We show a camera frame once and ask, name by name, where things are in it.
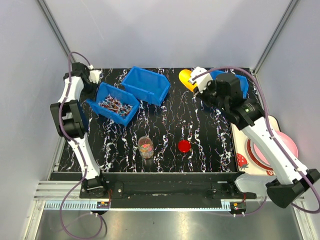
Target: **pile of small objects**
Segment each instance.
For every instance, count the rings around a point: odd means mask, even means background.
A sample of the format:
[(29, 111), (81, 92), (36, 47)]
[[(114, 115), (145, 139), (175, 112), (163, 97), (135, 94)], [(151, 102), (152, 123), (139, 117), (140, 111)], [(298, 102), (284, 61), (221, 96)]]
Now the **pile of small objects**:
[(110, 94), (101, 102), (99, 106), (108, 109), (121, 117), (125, 118), (131, 111), (132, 106), (126, 103), (122, 103)]

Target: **clear container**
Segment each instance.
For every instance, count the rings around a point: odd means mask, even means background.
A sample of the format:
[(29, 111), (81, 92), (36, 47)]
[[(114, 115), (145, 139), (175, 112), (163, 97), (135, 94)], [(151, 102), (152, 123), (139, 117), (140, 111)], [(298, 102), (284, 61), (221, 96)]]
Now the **clear container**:
[(153, 142), (147, 136), (140, 137), (138, 141), (138, 149), (141, 157), (144, 159), (152, 158), (155, 151)]

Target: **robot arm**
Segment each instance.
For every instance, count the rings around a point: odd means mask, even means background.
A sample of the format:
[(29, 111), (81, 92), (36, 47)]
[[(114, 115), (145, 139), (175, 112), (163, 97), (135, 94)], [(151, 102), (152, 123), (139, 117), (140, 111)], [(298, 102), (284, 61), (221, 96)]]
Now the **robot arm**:
[[(220, 74), (213, 80), (207, 73), (193, 80), (195, 76), (206, 71), (204, 68), (197, 67), (189, 73), (189, 76), (181, 72), (179, 78), (187, 88), (194, 92), (195, 96), (208, 106), (219, 108), (231, 123), (248, 136), (268, 159), (276, 174), (275, 178), (275, 176), (253, 176), (243, 173), (234, 180), (234, 184), (243, 193), (268, 195), (276, 205), (286, 208), (309, 188), (299, 172), (302, 172), (312, 184), (320, 178), (320, 173), (302, 164), (273, 129), (274, 136), (270, 135), (263, 109), (255, 100), (243, 99), (240, 80), (234, 74)], [(273, 138), (280, 142), (298, 166), (297, 169), (290, 163)]]
[(64, 137), (59, 122), (59, 107), (66, 98), (62, 107), (62, 123), (66, 133), (74, 139), (74, 141), (66, 140), (78, 159), (83, 177), (86, 171), (86, 176), (82, 183), (83, 188), (87, 192), (101, 194), (107, 190), (106, 181), (103, 179), (101, 170), (90, 149), (88, 121), (79, 103), (80, 96), (90, 99), (96, 98), (96, 91), (102, 72), (93, 69), (93, 66), (89, 66), (89, 68), (79, 62), (72, 64), (71, 79), (69, 79), (69, 74), (66, 73), (62, 96), (57, 103), (51, 104), (50, 110), (58, 134)]

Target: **marble tabletop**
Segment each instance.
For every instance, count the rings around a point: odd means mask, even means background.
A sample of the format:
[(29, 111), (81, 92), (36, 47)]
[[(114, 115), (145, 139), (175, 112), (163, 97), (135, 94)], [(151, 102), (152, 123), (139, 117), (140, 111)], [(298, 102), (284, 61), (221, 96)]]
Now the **marble tabletop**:
[[(207, 107), (179, 81), (183, 68), (147, 68), (163, 74), (171, 87), (161, 106), (140, 101), (137, 114), (127, 127), (97, 116), (84, 99), (80, 99), (89, 121), (88, 140), (93, 156), (103, 172), (237, 172), (231, 127), (214, 107)], [(120, 89), (122, 80), (130, 71), (102, 69), (102, 82)], [(247, 97), (258, 99), (249, 80)], [(149, 136), (154, 144), (154, 155), (141, 158), (137, 142)], [(181, 153), (180, 140), (191, 142), (191, 150)], [(63, 148), (58, 172), (81, 172), (72, 148)]]

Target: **blue plastic container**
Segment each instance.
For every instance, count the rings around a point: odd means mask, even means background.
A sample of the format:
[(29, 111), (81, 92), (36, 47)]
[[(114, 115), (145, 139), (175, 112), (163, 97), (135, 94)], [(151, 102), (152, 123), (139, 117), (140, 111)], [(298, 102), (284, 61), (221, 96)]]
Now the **blue plastic container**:
[[(130, 111), (130, 113), (126, 117), (122, 117), (113, 111), (110, 111), (102, 106), (99, 106), (98, 103), (105, 100), (105, 98), (108, 95), (110, 95), (113, 98), (116, 98), (117, 100), (119, 100), (124, 104), (130, 104), (132, 106), (132, 110)], [(102, 82), (99, 86), (99, 90), (96, 94), (96, 101), (92, 101), (91, 99), (88, 99), (86, 102), (90, 105), (92, 110), (97, 115), (105, 116), (108, 119), (114, 120), (116, 124), (122, 124), (125, 126), (127, 126), (128, 123), (131, 121), (131, 119), (134, 117), (140, 105), (138, 100), (131, 93), (123, 91), (119, 88), (116, 88), (104, 82)]]
[(122, 81), (125, 90), (137, 99), (160, 106), (164, 101), (170, 83), (161, 74), (134, 66)]
[[(215, 80), (219, 74), (225, 74), (225, 73), (226, 72), (224, 72), (224, 71), (216, 70), (216, 71), (210, 72), (210, 75), (211, 75), (212, 79)], [(246, 99), (248, 88), (249, 88), (248, 80), (245, 76), (241, 76), (241, 75), (237, 75), (237, 74), (235, 76), (240, 80), (240, 87), (241, 87), (241, 91), (243, 93), (242, 97), (244, 99)]]

